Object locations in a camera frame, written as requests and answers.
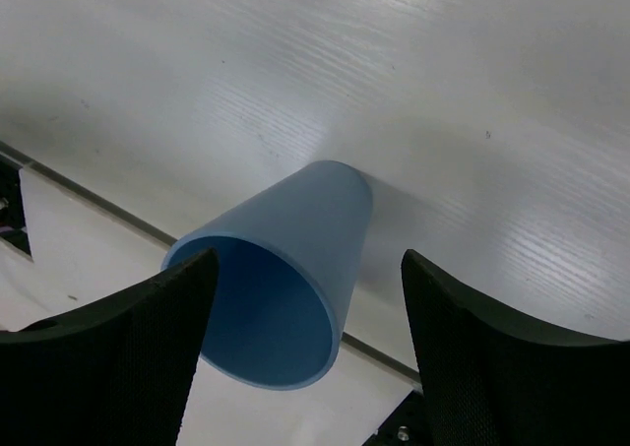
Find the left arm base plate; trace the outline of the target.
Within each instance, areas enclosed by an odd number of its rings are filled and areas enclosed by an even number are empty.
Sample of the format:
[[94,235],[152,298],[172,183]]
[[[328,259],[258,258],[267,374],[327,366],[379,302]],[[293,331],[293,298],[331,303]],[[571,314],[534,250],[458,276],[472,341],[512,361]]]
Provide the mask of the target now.
[[16,163],[1,157],[1,239],[31,256],[19,169]]

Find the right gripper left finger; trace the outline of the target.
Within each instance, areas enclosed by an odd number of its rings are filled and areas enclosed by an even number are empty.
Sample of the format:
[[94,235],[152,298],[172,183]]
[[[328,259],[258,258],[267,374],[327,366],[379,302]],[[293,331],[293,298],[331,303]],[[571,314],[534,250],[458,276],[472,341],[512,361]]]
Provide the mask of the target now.
[[1,334],[4,445],[176,443],[218,282],[205,250]]

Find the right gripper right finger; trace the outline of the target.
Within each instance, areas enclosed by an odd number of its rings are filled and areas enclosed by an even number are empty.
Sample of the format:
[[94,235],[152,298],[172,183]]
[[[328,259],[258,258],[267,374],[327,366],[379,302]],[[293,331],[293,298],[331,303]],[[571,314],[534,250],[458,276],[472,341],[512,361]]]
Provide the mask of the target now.
[[434,444],[628,444],[628,342],[536,319],[413,249],[401,273]]

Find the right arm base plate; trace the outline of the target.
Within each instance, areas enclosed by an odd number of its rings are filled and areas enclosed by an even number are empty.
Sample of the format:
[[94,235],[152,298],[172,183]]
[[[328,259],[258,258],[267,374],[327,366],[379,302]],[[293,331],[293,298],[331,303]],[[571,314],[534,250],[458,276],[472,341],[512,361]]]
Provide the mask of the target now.
[[389,414],[364,446],[432,446],[424,396],[411,391]]

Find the blue cup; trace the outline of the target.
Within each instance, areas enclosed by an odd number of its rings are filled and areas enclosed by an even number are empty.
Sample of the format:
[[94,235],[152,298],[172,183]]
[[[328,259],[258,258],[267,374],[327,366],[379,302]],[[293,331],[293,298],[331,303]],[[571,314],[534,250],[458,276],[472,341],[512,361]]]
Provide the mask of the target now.
[[295,390],[334,364],[373,209],[354,168],[313,162],[178,239],[165,268],[219,259],[202,358],[243,383]]

